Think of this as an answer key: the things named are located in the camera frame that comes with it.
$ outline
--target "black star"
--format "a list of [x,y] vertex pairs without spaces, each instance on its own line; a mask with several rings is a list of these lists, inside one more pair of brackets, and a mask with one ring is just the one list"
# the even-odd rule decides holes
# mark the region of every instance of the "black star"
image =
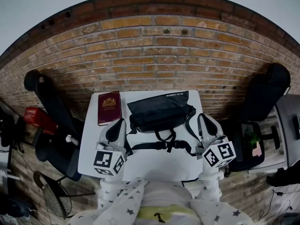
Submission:
[[236,212],[233,212],[233,216],[239,216],[239,214],[240,214],[241,212],[239,211],[239,210],[237,210]]
[[134,214],[133,210],[129,210],[129,209],[127,209],[127,213],[129,213],[130,215]]

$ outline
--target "black bag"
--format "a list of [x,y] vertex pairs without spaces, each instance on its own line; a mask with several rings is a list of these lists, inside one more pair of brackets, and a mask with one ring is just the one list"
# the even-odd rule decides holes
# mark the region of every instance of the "black bag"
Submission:
[[[186,141],[175,140],[174,128],[185,124],[187,131],[199,141],[189,125],[190,119],[196,114],[196,109],[188,105],[187,102],[188,91],[184,91],[128,103],[128,108],[132,113],[129,117],[130,128],[132,129],[129,134],[136,134],[137,131],[155,133],[160,141],[141,143],[131,148],[126,140],[125,148],[128,155],[133,154],[132,150],[139,149],[167,149],[167,152],[171,152],[172,148],[185,148],[191,156],[195,156],[196,154],[191,153],[191,147]],[[171,135],[162,139],[158,132],[165,130],[170,130]]]

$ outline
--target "maroon book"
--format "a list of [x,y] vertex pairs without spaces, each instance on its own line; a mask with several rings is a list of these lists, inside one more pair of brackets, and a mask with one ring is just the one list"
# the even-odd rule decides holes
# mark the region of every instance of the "maroon book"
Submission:
[[104,126],[122,118],[120,93],[109,92],[98,97],[98,125]]

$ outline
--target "white desk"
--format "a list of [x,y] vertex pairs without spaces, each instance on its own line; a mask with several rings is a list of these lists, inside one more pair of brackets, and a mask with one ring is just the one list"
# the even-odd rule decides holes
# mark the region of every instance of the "white desk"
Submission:
[[[162,94],[180,92],[180,91],[129,91],[120,92],[122,117],[127,124],[127,132],[130,132],[129,116],[131,115],[127,103],[154,97]],[[103,93],[94,93],[90,99],[88,113],[85,119],[81,148],[79,154],[78,172],[94,177],[101,175],[93,168],[96,156],[96,142],[104,126],[98,126],[98,95]],[[195,90],[189,91],[187,102],[196,108],[196,115],[190,120],[190,126],[194,133],[198,135],[197,117],[202,113],[202,106],[199,93]],[[188,133],[184,125],[174,129],[176,140],[187,141],[192,152],[195,152],[195,146],[198,141]],[[160,132],[162,138],[166,138],[170,131]],[[128,135],[127,140],[131,147],[140,143],[157,142],[155,134]],[[142,177],[146,180],[156,181],[183,181],[192,180],[198,177],[202,172],[202,160],[190,156],[185,149],[172,149],[171,153],[166,150],[136,150],[134,154],[127,158],[124,166],[124,181],[131,181],[136,177]]]

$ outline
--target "white object on chair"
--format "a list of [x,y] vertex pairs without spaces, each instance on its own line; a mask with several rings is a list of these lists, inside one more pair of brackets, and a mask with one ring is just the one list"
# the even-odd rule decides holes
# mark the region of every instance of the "white object on chair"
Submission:
[[66,142],[68,143],[74,143],[75,146],[78,146],[79,142],[77,139],[73,138],[71,135],[66,136]]

